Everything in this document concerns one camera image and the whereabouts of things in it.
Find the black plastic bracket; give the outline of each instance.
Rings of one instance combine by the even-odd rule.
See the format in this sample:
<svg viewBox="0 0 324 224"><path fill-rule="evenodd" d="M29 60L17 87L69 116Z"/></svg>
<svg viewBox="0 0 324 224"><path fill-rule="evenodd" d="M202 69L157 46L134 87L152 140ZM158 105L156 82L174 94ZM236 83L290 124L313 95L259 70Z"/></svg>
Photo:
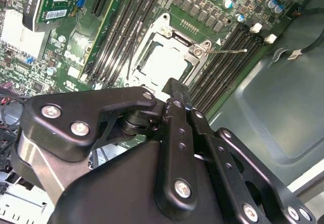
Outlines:
<svg viewBox="0 0 324 224"><path fill-rule="evenodd" d="M155 200L164 215L171 219L186 218L198 203L193 152L186 109L181 102L170 98L164 113Z"/></svg>
<svg viewBox="0 0 324 224"><path fill-rule="evenodd" d="M150 110L156 104L154 96L142 87L83 91L36 96L25 103L21 128L26 137L62 160L77 162L85 159L98 138L99 124L107 121L109 134L118 117L130 110ZM61 115L42 115L46 105L58 107ZM89 133L78 136L70 127L83 122Z"/></svg>

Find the motherboard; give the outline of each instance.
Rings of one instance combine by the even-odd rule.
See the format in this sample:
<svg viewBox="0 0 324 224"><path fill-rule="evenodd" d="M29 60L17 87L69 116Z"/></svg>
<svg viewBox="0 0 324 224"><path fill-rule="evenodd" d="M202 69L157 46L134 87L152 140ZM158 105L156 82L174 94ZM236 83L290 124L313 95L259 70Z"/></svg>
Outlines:
<svg viewBox="0 0 324 224"><path fill-rule="evenodd" d="M0 0L15 95L189 87L210 118L309 0Z"/></svg>

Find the silver screw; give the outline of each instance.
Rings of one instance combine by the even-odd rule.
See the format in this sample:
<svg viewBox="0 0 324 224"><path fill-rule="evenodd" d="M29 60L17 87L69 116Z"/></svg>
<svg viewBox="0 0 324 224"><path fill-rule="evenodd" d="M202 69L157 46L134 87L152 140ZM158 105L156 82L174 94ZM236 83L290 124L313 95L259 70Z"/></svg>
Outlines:
<svg viewBox="0 0 324 224"><path fill-rule="evenodd" d="M78 136L85 136L89 133L89 127L83 122L75 122L71 125L71 131Z"/></svg>
<svg viewBox="0 0 324 224"><path fill-rule="evenodd" d="M194 53L195 56L198 57L198 56L200 56L203 52L202 52L201 49L198 48L198 49L194 50L193 53Z"/></svg>
<svg viewBox="0 0 324 224"><path fill-rule="evenodd" d="M227 130L224 130L223 133L229 139L232 137L231 134Z"/></svg>
<svg viewBox="0 0 324 224"><path fill-rule="evenodd" d="M196 111L196 115L197 115L198 118L201 118L201 119L204 117L204 116L201 114L201 112L199 112L199 111Z"/></svg>
<svg viewBox="0 0 324 224"><path fill-rule="evenodd" d="M46 118L55 119L61 116L61 110L57 106L44 106L42 108L42 114Z"/></svg>
<svg viewBox="0 0 324 224"><path fill-rule="evenodd" d="M180 195L182 198L189 198L189 196L191 195L190 187L182 180L177 180L174 184L174 187L178 195Z"/></svg>
<svg viewBox="0 0 324 224"><path fill-rule="evenodd" d="M293 207L288 206L287 211L294 220L299 220L299 215L297 214L297 211Z"/></svg>
<svg viewBox="0 0 324 224"><path fill-rule="evenodd" d="M308 221L311 221L312 218L310 218L310 215L304 210L303 208L299 208L300 213L305 217Z"/></svg>
<svg viewBox="0 0 324 224"><path fill-rule="evenodd" d="M151 94L148 93L148 92L144 92L144 93L143 93L143 96L144 96L145 98L149 99L149 100L152 100L152 96L151 96Z"/></svg>
<svg viewBox="0 0 324 224"><path fill-rule="evenodd" d="M181 108L181 104L180 104L180 102L178 102L178 101L173 101L173 104L174 104L175 106Z"/></svg>
<svg viewBox="0 0 324 224"><path fill-rule="evenodd" d="M245 215L247 215L247 217L253 221L253 222L257 222L258 221L258 214L255 211L255 209L249 205L249 204L243 204L243 211L245 213Z"/></svg>

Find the white connector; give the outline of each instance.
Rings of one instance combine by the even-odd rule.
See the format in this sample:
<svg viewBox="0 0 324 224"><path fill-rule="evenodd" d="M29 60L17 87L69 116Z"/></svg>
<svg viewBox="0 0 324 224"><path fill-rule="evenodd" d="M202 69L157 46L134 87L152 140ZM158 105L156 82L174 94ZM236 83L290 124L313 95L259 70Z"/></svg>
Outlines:
<svg viewBox="0 0 324 224"><path fill-rule="evenodd" d="M259 33L261 31L262 25L260 23L256 23L254 26L250 28L251 33Z"/></svg>
<svg viewBox="0 0 324 224"><path fill-rule="evenodd" d="M277 39L277 36L274 34L270 34L269 36L267 36L264 41L268 44L273 44L274 41Z"/></svg>

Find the gray metal panel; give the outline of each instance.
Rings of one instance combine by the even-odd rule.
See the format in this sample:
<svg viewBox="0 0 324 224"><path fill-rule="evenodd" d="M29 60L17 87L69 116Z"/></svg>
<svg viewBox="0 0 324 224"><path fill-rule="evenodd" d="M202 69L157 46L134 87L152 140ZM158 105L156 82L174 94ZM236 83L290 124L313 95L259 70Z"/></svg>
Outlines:
<svg viewBox="0 0 324 224"><path fill-rule="evenodd" d="M314 7L324 0L312 0ZM306 47L323 28L324 15L301 17L277 46ZM323 48L293 61L260 60L211 119L214 130L233 131L287 185L324 156Z"/></svg>

